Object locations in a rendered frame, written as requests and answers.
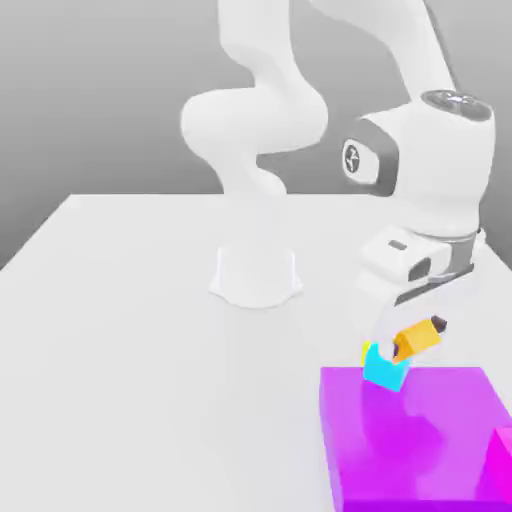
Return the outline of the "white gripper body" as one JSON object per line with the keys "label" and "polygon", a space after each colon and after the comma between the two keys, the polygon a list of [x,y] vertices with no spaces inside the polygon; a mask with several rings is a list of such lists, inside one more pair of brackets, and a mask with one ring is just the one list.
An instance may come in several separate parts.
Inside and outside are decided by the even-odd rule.
{"label": "white gripper body", "polygon": [[443,283],[427,285],[400,295],[379,315],[372,340],[391,340],[399,331],[432,316],[447,322],[464,312],[476,290],[475,264]]}

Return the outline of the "small orange cube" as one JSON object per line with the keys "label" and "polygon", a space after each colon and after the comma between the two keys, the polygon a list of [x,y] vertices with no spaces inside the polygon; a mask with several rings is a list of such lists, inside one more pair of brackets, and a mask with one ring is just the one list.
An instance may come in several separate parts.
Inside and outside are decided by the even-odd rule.
{"label": "small orange cube", "polygon": [[392,358],[394,364],[406,361],[441,342],[441,336],[436,332],[430,319],[422,320],[400,331],[395,339],[399,343],[400,352],[396,359]]}

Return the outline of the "small cyan cube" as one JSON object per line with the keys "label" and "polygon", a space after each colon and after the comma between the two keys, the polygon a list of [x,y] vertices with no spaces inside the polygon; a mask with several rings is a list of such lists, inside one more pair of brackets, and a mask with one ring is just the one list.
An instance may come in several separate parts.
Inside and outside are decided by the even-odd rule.
{"label": "small cyan cube", "polygon": [[367,353],[362,375],[367,382],[393,392],[399,392],[406,380],[409,369],[410,362],[408,360],[394,364],[392,361],[384,359],[380,355],[378,345],[372,343]]}

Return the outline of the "small magenta cube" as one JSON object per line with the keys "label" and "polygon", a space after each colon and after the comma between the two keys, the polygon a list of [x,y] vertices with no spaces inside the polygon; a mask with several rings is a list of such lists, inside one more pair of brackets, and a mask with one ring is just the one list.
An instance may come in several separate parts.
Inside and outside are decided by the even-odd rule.
{"label": "small magenta cube", "polygon": [[489,501],[512,507],[512,425],[493,430],[485,452],[480,488]]}

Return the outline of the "large purple box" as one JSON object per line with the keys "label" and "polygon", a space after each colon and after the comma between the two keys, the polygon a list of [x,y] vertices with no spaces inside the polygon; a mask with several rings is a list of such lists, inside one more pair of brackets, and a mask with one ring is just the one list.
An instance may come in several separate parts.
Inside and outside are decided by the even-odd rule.
{"label": "large purple box", "polygon": [[512,512],[486,464],[512,416],[482,369],[413,368],[393,392],[324,367],[319,411],[335,512]]}

